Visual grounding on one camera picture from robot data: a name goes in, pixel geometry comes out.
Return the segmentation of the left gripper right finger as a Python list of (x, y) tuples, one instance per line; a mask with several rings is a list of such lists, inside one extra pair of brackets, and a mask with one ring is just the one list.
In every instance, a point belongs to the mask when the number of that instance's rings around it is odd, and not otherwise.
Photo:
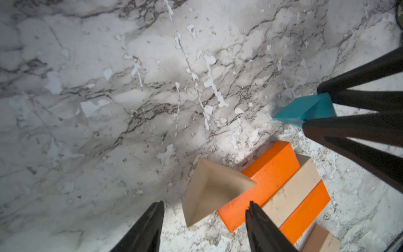
[(245, 219), (252, 252), (298, 251), (255, 202), (250, 201)]

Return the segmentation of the teal triangle block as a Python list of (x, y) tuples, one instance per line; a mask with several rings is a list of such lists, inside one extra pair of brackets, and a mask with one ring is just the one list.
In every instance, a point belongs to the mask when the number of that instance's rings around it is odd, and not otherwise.
[(336, 116), (331, 96), (322, 93), (296, 98), (272, 118), (302, 128), (307, 121)]

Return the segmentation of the orange rectangular block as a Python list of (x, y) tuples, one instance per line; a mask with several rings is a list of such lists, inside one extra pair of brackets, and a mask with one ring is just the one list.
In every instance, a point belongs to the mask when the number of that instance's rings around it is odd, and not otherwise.
[(325, 184), (323, 181), (320, 181), (290, 217), (280, 226), (280, 231), (291, 244), (295, 245), (330, 201), (331, 198)]
[(246, 168), (246, 175), (256, 186), (242, 193), (218, 210), (230, 233), (245, 222), (245, 213), (251, 201), (259, 206), (269, 200), (300, 168), (291, 143), (276, 142), (268, 151)]

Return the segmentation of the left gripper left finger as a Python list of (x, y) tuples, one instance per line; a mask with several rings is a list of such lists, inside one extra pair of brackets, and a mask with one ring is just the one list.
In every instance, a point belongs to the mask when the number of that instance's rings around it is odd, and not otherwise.
[(163, 219), (163, 201), (152, 203), (111, 252), (158, 252)]

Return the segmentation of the natural wood triangle block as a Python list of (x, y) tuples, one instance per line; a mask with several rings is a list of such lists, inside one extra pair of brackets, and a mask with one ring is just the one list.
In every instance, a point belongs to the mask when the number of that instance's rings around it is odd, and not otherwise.
[(200, 158), (182, 203), (186, 226), (196, 224), (256, 185), (239, 171)]

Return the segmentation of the natural wood rectangular block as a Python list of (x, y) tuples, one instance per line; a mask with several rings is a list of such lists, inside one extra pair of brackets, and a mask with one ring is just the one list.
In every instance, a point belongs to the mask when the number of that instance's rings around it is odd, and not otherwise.
[(321, 181), (311, 157), (297, 155), (301, 167), (262, 206), (276, 227), (280, 227)]

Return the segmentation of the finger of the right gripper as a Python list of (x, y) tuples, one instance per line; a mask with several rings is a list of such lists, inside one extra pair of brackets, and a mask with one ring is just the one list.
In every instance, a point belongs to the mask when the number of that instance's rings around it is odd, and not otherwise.
[(374, 149), (357, 139), (403, 145), (403, 114), (399, 111), (322, 118), (302, 126), (309, 139), (352, 160), (399, 192), (403, 190), (401, 157)]
[(402, 91), (362, 91), (353, 87), (403, 72), (403, 48), (399, 47), (363, 66), (322, 82), (317, 93), (328, 93), (333, 103), (371, 111), (402, 111)]

